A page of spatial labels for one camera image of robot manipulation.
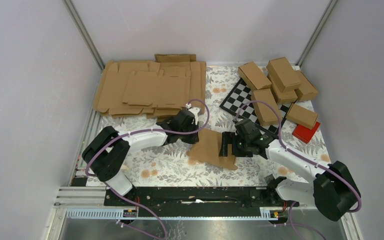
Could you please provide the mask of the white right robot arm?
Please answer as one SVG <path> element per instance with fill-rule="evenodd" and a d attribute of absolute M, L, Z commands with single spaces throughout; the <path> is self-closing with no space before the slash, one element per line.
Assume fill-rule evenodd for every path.
<path fill-rule="evenodd" d="M 286 145 L 280 136 L 261 131 L 251 120 L 235 122 L 235 131 L 221 134 L 219 156 L 261 156 L 279 163 L 305 181 L 277 177 L 267 181 L 267 201 L 279 206 L 284 201 L 315 206 L 331 221 L 362 207 L 361 193 L 348 169 L 340 162 L 316 162 L 308 155 Z"/>

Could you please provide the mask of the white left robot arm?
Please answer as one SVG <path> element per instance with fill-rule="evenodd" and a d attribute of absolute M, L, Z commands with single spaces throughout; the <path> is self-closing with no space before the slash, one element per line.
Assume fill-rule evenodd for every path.
<path fill-rule="evenodd" d="M 104 127 L 81 154 L 94 175 L 116 191 L 116 199 L 124 206 L 135 200 L 133 184 L 121 167 L 128 154 L 149 147 L 176 143 L 195 144 L 199 141 L 198 113 L 200 108 L 182 109 L 176 115 L 157 122 L 150 130 L 137 134 L 119 132 L 112 126 Z"/>

